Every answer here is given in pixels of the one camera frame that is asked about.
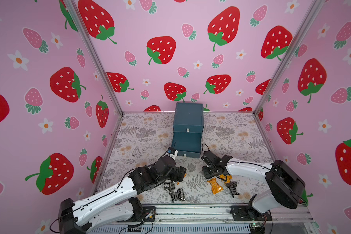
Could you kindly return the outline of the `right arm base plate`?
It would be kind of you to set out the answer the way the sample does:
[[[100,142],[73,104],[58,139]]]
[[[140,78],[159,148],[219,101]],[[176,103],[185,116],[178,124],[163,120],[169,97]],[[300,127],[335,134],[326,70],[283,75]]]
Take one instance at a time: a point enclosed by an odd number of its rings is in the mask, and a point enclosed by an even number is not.
[[[234,221],[272,221],[270,212],[261,213],[253,208],[253,201],[257,195],[254,195],[247,205],[233,205],[230,208],[230,214]]]

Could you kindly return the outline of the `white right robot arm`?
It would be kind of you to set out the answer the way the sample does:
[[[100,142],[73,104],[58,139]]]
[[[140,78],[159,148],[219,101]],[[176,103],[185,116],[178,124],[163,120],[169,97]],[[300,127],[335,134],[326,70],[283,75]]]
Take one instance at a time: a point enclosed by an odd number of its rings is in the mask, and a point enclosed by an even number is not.
[[[203,174],[206,179],[220,175],[243,176],[266,183],[269,190],[253,196],[246,210],[248,213],[264,214],[267,211],[285,207],[296,209],[302,201],[305,182],[283,161],[273,163],[254,163],[233,158],[216,156],[208,150],[201,159],[206,163]]]

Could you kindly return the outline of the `teal drawer cabinet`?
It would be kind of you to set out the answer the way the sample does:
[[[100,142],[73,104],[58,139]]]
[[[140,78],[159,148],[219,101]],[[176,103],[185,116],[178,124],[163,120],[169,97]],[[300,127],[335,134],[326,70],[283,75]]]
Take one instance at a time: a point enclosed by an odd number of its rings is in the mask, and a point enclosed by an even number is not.
[[[200,157],[204,129],[203,113],[201,103],[176,104],[171,147],[178,151],[178,156],[197,159]]]

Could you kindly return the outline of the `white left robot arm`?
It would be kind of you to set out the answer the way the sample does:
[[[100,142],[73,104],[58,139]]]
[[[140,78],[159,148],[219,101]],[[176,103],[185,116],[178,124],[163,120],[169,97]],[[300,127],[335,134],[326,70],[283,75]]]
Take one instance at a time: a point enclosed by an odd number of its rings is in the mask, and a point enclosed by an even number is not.
[[[118,184],[89,198],[66,199],[60,204],[59,233],[86,234],[111,222],[142,221],[150,213],[145,213],[137,196],[168,180],[182,182],[186,172],[172,156],[165,155],[150,166],[130,170]]]

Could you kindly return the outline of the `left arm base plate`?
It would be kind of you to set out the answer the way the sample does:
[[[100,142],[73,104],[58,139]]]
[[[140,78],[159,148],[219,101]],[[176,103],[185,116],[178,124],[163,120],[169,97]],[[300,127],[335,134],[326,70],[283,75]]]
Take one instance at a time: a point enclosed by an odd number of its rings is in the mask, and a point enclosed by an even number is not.
[[[120,204],[119,213],[117,222],[149,222],[155,220],[156,206],[143,206],[139,198],[130,198]]]

